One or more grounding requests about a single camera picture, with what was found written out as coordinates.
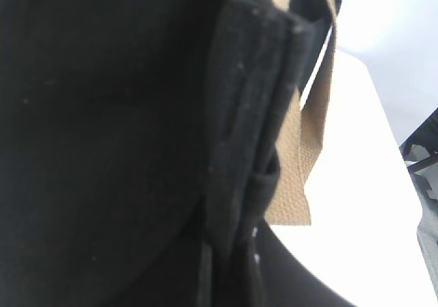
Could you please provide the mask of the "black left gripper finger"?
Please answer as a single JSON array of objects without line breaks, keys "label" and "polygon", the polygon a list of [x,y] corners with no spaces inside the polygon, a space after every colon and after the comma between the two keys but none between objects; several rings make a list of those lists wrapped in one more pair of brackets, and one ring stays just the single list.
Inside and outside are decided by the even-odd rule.
[{"label": "black left gripper finger", "polygon": [[202,306],[351,306],[317,279],[265,221],[201,253]]}]

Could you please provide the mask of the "grey robot base part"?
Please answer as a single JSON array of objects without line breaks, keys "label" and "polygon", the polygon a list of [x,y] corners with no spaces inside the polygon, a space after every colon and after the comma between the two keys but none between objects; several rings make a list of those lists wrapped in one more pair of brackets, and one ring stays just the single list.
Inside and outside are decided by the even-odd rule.
[{"label": "grey robot base part", "polygon": [[437,111],[400,146],[402,158],[420,199],[417,227],[420,245],[434,290],[437,290]]}]

